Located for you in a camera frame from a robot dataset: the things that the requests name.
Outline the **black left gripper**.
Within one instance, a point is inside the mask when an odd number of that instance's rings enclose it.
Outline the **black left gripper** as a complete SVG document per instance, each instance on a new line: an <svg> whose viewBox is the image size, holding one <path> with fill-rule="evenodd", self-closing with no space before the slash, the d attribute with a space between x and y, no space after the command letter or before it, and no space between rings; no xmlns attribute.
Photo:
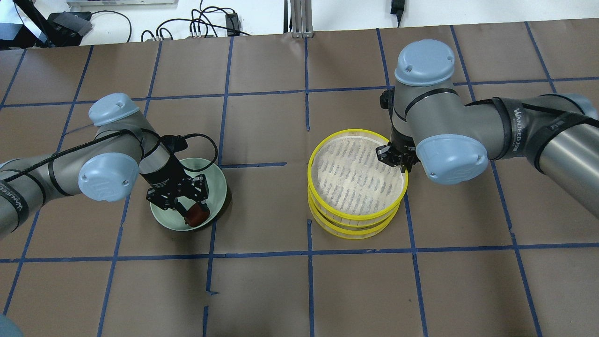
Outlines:
<svg viewBox="0 0 599 337"><path fill-rule="evenodd" d="M150 185L146 200L166 211L181 214L179 197L187 197L201 206L207 206L209 196L207 177L190 177L181 162L168 150L151 151L139 165L139 173Z"/></svg>

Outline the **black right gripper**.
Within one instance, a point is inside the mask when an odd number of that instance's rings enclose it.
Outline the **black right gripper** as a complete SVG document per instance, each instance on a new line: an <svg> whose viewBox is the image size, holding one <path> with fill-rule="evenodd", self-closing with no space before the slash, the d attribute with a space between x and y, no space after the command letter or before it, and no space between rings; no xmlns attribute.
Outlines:
<svg viewBox="0 0 599 337"><path fill-rule="evenodd" d="M400 167L410 173L419 163L413 137L402 133L392 133L388 145L376 148L377 160L390 167Z"/></svg>

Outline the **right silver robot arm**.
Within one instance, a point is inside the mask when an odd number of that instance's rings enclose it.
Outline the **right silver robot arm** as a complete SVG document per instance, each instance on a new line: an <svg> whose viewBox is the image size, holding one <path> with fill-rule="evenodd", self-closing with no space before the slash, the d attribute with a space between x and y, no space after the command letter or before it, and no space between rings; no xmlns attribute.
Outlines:
<svg viewBox="0 0 599 337"><path fill-rule="evenodd" d="M585 96L492 97L462 104L451 81L456 56L438 40L408 44L398 56L395 87L380 97L391 139L380 162L402 171L421 163L428 178L456 185L490 161L524 157L598 215L598 111Z"/></svg>

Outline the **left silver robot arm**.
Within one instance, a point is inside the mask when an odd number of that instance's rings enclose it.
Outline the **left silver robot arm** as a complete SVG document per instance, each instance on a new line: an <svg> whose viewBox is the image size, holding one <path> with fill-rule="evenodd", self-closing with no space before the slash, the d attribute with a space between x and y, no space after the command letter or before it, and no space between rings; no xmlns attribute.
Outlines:
<svg viewBox="0 0 599 337"><path fill-rule="evenodd" d="M188 147L192 134L161 136L124 93L99 99L88 117L98 128L92 141L1 165L1 237L52 200L79 194L95 201L123 200L139 176L150 186L147 200L176 211L189 227L210 217L207 177L202 169L191 176L192 169L175 155Z"/></svg>

